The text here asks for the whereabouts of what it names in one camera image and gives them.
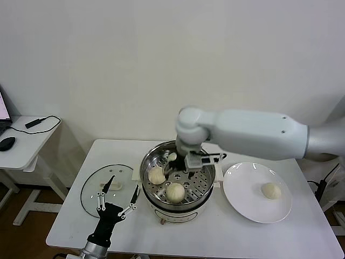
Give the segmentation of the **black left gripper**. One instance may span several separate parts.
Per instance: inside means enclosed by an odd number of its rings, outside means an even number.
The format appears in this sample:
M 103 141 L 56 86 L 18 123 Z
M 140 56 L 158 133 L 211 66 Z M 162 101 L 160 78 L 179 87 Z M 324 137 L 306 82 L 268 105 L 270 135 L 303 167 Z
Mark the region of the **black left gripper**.
M 137 209 L 136 202 L 139 196 L 139 185 L 136 185 L 130 204 L 125 209 L 112 203 L 105 202 L 105 195 L 109 191 L 114 178 L 115 175 L 106 182 L 101 192 L 96 195 L 96 209 L 100 210 L 98 211 L 100 219 L 94 233 L 90 234 L 87 238 L 87 241 L 93 244 L 111 244 L 111 236 L 115 225 Z

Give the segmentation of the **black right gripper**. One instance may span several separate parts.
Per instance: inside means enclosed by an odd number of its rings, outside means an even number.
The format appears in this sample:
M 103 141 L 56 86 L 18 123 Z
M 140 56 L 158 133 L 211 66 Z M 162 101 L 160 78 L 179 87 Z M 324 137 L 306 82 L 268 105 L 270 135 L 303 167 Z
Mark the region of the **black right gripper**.
M 169 161 L 164 166 L 164 175 L 169 175 L 172 171 L 186 171 L 184 156 L 177 155 L 175 160 Z M 189 171 L 188 179 L 191 180 L 194 175 L 195 175 L 195 171 Z

